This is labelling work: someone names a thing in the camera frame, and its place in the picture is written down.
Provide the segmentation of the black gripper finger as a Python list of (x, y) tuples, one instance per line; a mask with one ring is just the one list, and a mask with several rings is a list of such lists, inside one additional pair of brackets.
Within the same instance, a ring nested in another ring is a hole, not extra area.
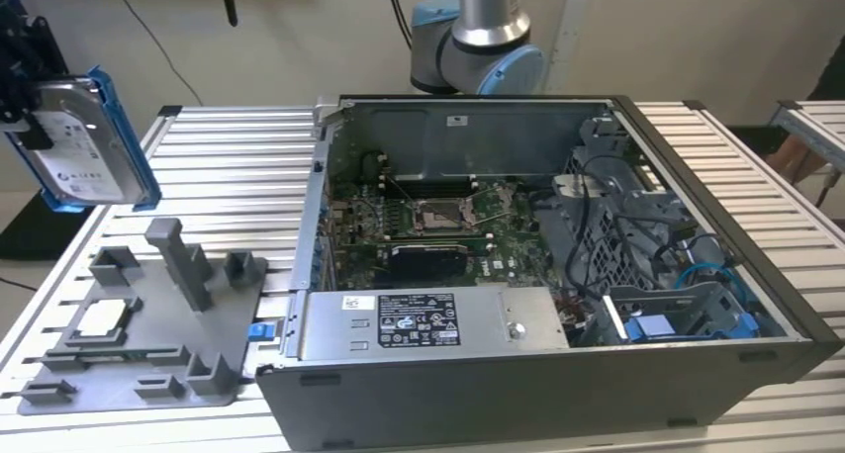
[(45, 132), (37, 118), (33, 114), (24, 110), (21, 114), (24, 129), (18, 131), (18, 140), (25, 149), (52, 149), (53, 140)]

